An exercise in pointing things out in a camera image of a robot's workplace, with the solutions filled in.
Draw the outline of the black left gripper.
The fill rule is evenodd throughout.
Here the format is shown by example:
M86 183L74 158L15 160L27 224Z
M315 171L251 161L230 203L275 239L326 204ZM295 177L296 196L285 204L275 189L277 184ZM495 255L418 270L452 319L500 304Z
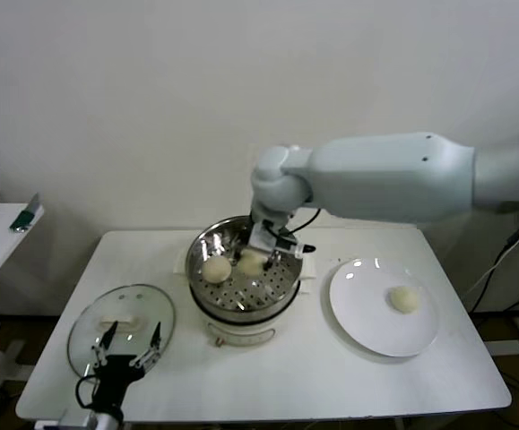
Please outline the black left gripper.
M161 322L151 336L150 346L138 357L133 355L108 355L107 352L117 332L118 321L104 332L97 345L91 347L95 362L94 375L99 384L92 395L94 411L121 409L128 387L145 376L144 369L152 369L161 357Z

